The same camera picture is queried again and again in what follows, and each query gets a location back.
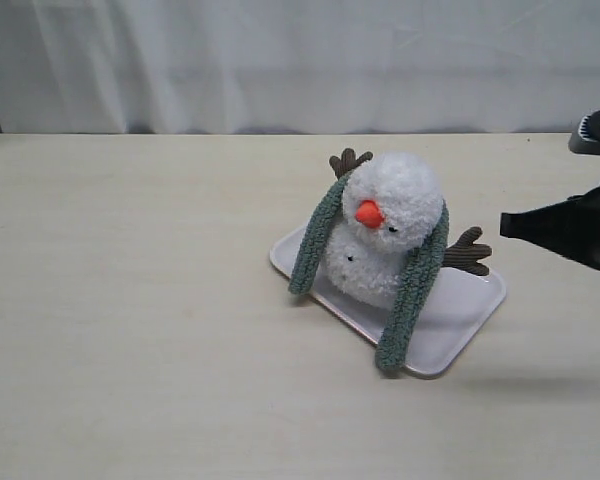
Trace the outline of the white curtain backdrop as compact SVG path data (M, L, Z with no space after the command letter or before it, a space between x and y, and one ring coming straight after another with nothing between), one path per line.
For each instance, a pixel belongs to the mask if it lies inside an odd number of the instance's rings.
M567 131L600 1L0 1L0 132Z

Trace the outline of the green knitted scarf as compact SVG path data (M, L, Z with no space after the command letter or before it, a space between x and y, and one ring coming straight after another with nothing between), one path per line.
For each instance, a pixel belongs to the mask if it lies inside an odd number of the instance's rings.
M310 290L318 255L328 243L336 215L342 207L342 193L347 181L347 176L336 181L312 213L291 272L289 290L294 295L306 295ZM448 230L449 212L443 199L442 219L424 245L407 255L406 265L400 271L396 299L374 358L376 367L387 375L400 369L405 362L413 327L443 266Z

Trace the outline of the white plastic tray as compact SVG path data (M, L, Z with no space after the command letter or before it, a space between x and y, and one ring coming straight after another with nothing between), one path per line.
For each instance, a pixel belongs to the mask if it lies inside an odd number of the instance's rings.
M324 251L307 295L377 345L391 314L405 256L382 253L337 226ZM421 378L445 373L506 297L496 272L476 276L441 269L413 327L404 370Z

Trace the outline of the white plush snowman green scarf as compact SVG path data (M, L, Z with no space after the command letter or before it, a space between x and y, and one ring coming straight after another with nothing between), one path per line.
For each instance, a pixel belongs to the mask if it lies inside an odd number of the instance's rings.
M348 181L323 255L326 276L355 300L389 309L407 255L442 219L440 184L423 159L404 151L357 155L346 148L329 165Z

